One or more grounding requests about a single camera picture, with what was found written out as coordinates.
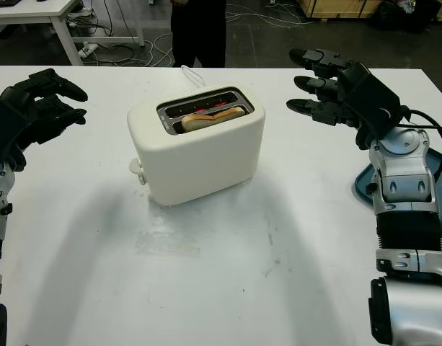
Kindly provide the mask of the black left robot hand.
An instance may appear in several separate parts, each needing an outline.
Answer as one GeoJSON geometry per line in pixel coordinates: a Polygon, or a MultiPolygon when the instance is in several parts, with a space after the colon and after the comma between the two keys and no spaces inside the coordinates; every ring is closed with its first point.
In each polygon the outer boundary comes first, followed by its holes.
{"type": "Polygon", "coordinates": [[[62,102],[59,97],[86,102],[87,93],[73,82],[47,68],[7,87],[0,95],[0,164],[14,172],[24,170],[23,151],[33,143],[43,144],[70,125],[86,123],[87,111],[62,102]]]}

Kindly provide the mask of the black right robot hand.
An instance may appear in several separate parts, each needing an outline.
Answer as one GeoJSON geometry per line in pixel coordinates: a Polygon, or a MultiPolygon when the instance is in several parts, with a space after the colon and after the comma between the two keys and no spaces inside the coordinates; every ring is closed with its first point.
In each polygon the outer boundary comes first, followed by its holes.
{"type": "Polygon", "coordinates": [[[290,59],[298,66],[314,72],[314,76],[295,76],[293,82],[300,90],[314,95],[312,99],[290,99],[288,109],[309,116],[313,121],[335,126],[343,124],[355,128],[355,143],[364,151],[369,149],[372,135],[368,127],[354,111],[344,104],[345,91],[340,85],[339,73],[353,65],[352,60],[328,50],[304,50],[294,48],[289,51],[290,59]]]}

